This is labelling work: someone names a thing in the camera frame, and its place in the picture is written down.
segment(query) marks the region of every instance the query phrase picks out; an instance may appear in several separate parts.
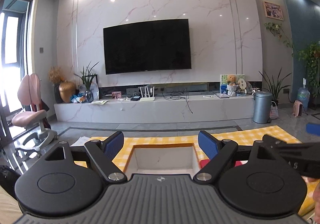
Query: storage compartment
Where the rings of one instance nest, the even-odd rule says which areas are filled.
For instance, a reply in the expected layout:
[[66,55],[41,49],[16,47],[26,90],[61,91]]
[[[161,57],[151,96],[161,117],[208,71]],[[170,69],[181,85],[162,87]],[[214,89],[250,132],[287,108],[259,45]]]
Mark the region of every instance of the storage compartment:
[[193,178],[199,170],[196,150],[186,143],[133,146],[124,173],[128,179],[134,173],[190,174]]

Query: chair base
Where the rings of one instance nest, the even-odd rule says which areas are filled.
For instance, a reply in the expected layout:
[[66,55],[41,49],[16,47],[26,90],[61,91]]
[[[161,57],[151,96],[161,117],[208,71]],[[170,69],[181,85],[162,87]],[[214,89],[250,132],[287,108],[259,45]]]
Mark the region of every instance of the chair base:
[[[34,147],[27,147],[26,144],[31,139],[37,139],[40,141],[40,144],[34,146]],[[58,133],[54,130],[42,128],[39,133],[32,133],[30,136],[28,136],[25,141],[22,143],[22,145],[19,145],[15,148],[16,155],[19,155],[19,150],[22,152],[27,152],[26,155],[22,153],[22,158],[28,158],[32,153],[36,152],[37,156],[40,157],[44,154],[43,149],[51,143],[52,140],[58,139]]]

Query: chair seat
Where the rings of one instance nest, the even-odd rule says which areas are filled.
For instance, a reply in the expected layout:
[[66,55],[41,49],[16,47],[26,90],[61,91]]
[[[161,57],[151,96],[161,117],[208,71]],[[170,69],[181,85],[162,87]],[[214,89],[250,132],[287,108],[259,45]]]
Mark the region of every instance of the chair seat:
[[40,111],[22,111],[19,114],[15,115],[12,119],[12,124],[18,127],[27,127],[31,124],[39,122],[41,119],[44,119],[47,116],[45,110]]

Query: water bottle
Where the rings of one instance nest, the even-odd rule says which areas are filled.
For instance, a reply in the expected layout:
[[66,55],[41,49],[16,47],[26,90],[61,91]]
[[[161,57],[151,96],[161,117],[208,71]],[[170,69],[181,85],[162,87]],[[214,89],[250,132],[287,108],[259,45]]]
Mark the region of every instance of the water bottle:
[[306,88],[306,78],[303,78],[303,87],[298,90],[297,100],[302,102],[303,108],[305,111],[308,109],[309,99],[310,99],[310,92],[308,88]]

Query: white paper on floor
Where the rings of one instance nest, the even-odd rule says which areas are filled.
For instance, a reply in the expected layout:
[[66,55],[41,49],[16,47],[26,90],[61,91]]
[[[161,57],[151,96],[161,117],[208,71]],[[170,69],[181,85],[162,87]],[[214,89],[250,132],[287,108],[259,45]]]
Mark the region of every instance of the white paper on floor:
[[76,142],[74,142],[71,147],[83,146],[90,138],[89,137],[80,137]]

